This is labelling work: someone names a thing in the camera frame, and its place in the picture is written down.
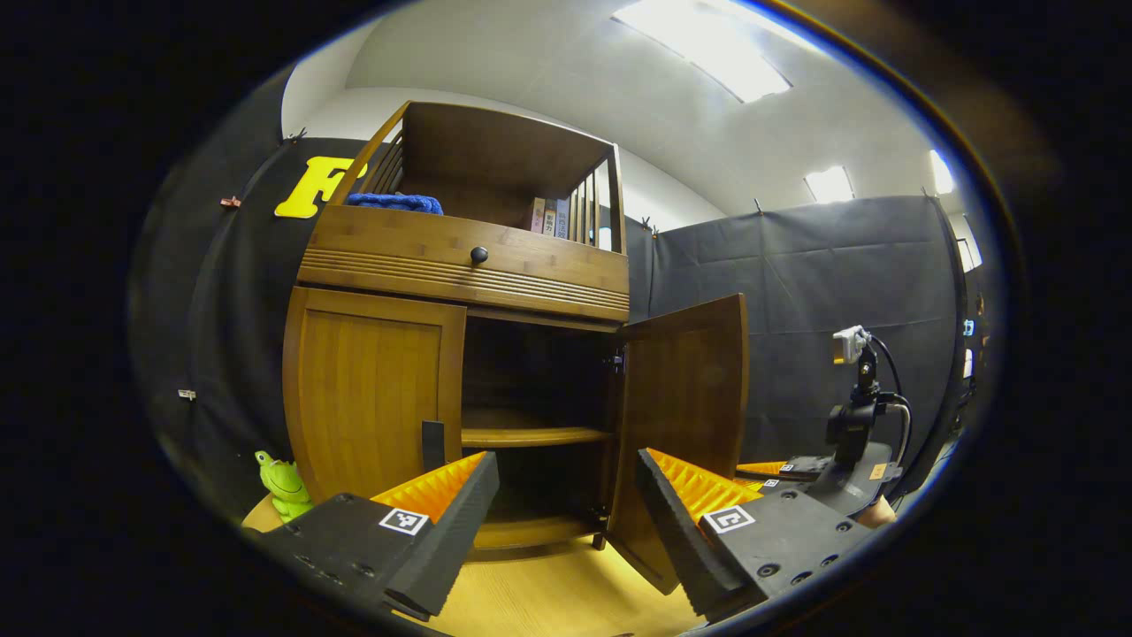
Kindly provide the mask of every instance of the ceiling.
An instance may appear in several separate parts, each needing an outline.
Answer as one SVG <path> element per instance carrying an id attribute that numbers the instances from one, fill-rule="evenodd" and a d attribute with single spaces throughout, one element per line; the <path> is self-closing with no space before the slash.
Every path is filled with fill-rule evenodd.
<path id="1" fill-rule="evenodd" d="M 346 88 L 477 95 L 616 141 L 726 214 L 812 203 L 803 177 L 846 166 L 858 197 L 931 189 L 925 135 L 869 80 L 754 25 L 792 85 L 740 103 L 714 79 L 610 19 L 632 0 L 421 0 L 385 16 Z"/>

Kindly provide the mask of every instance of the fluorescent light panel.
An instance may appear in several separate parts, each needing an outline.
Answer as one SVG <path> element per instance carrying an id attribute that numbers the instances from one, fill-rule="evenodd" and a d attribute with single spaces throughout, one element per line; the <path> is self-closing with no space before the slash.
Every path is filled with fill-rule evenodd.
<path id="1" fill-rule="evenodd" d="M 822 172 L 811 172 L 806 175 L 806 184 L 820 204 L 847 201 L 854 197 L 852 187 L 844 166 L 834 165 Z"/>
<path id="2" fill-rule="evenodd" d="M 955 182 L 951 179 L 951 171 L 947 170 L 947 164 L 943 162 L 943 157 L 935 150 L 929 150 L 928 154 L 932 156 L 932 173 L 935 174 L 936 193 L 946 195 L 954 190 Z"/>
<path id="3" fill-rule="evenodd" d="M 822 55 L 825 54 L 822 52 L 821 49 L 814 46 L 814 44 L 812 44 L 805 37 L 780 25 L 773 19 L 761 14 L 757 9 L 754 9 L 747 5 L 744 5 L 741 2 L 732 2 L 731 0 L 701 0 L 701 2 L 710 5 L 728 15 L 735 16 L 740 20 L 751 23 L 763 31 L 773 33 L 774 35 L 778 35 L 782 40 L 786 40 L 787 42 L 794 44 L 795 46 L 798 46 L 799 49 L 805 49 L 806 51 L 809 51 L 812 53 L 818 53 Z"/>
<path id="4" fill-rule="evenodd" d="M 790 88 L 754 43 L 735 28 L 734 16 L 705 9 L 706 5 L 687 0 L 641 0 L 615 11 L 614 19 L 700 67 L 740 102 Z"/>

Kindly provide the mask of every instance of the yellow letter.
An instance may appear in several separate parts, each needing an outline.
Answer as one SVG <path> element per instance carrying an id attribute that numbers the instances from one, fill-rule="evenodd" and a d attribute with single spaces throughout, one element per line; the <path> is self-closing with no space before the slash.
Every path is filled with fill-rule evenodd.
<path id="1" fill-rule="evenodd" d="M 353 163 L 352 157 L 310 157 L 307 160 L 307 172 L 291 190 L 285 201 L 275 206 L 275 216 L 292 216 L 310 218 L 318 212 L 315 197 L 321 195 L 324 201 L 331 200 L 331 195 L 342 181 L 345 170 Z M 358 177 L 363 177 L 368 165 L 361 166 Z"/>

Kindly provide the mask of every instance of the book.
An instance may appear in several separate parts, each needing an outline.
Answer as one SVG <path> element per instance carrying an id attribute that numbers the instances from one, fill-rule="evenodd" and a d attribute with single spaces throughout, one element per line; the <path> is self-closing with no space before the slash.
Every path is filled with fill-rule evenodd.
<path id="1" fill-rule="evenodd" d="M 542 197 L 534 197 L 534 201 L 531 204 L 531 210 L 528 213 L 526 229 L 531 232 L 542 233 L 542 223 L 544 214 L 546 199 Z"/>
<path id="2" fill-rule="evenodd" d="M 569 201 L 558 199 L 558 216 L 555 221 L 555 235 L 559 239 L 569 238 Z"/>
<path id="3" fill-rule="evenodd" d="M 555 221 L 556 217 L 558 216 L 558 199 L 546 199 L 543 206 L 546 208 L 546 212 L 542 221 L 542 233 L 549 236 L 554 236 L 555 227 L 557 227 Z"/>

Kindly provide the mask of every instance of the door hinge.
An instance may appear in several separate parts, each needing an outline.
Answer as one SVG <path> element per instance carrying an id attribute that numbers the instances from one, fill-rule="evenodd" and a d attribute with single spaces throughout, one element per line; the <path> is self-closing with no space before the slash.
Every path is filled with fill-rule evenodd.
<path id="1" fill-rule="evenodd" d="M 599 523 L 604 524 L 609 520 L 609 507 L 604 505 L 590 507 L 590 515 L 593 516 Z"/>
<path id="2" fill-rule="evenodd" d="M 615 375 L 621 373 L 625 370 L 625 348 L 618 347 L 614 351 L 612 356 L 607 356 L 604 364 L 614 369 Z"/>

